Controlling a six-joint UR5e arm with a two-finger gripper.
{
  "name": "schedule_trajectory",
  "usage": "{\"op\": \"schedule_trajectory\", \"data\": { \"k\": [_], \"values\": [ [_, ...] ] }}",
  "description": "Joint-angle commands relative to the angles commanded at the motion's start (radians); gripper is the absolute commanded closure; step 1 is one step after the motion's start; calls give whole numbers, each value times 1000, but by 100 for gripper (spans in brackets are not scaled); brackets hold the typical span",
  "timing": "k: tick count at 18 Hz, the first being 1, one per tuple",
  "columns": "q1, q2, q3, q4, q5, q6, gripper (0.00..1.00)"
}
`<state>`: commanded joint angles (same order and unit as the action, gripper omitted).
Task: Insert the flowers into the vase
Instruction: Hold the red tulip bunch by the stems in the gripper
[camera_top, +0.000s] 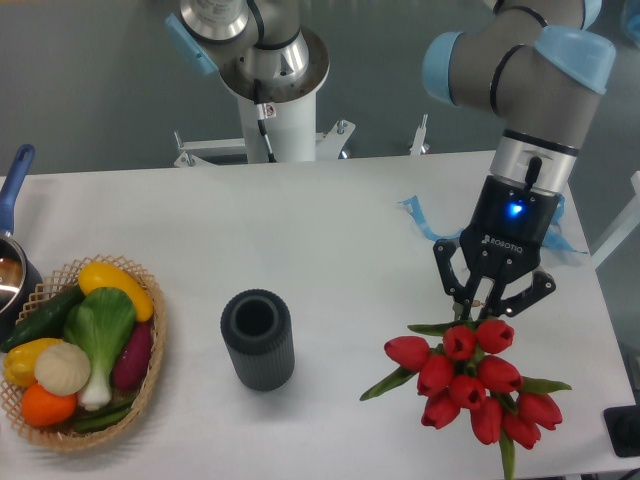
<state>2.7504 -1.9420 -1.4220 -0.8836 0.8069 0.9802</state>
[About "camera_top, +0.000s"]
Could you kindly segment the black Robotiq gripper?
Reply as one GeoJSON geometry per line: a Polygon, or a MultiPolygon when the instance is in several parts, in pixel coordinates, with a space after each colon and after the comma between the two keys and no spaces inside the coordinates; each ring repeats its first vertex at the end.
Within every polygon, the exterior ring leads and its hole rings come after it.
{"type": "Polygon", "coordinates": [[[433,246],[444,292],[455,303],[470,306],[480,281],[491,280],[485,304],[487,316],[495,318],[513,318],[553,293],[556,282],[539,265],[542,241],[558,200],[558,194],[487,177],[459,241],[440,239],[433,246]],[[451,263],[460,247],[470,272],[465,286],[451,263]]]}

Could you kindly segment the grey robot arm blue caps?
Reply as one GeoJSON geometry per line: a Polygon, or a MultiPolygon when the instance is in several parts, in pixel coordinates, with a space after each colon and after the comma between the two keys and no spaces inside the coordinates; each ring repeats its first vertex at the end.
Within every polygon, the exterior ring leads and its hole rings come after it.
{"type": "MultiPolygon", "coordinates": [[[[425,90],[506,122],[469,225],[434,255],[455,316],[464,321],[482,280],[483,317],[514,316],[551,293],[540,249],[605,93],[616,51],[590,26],[597,1],[494,1],[477,34],[435,38],[425,90]]],[[[252,163],[319,158],[315,95],[329,68],[322,41],[294,1],[183,1],[165,22],[200,73],[219,73],[236,96],[252,163]]]]}

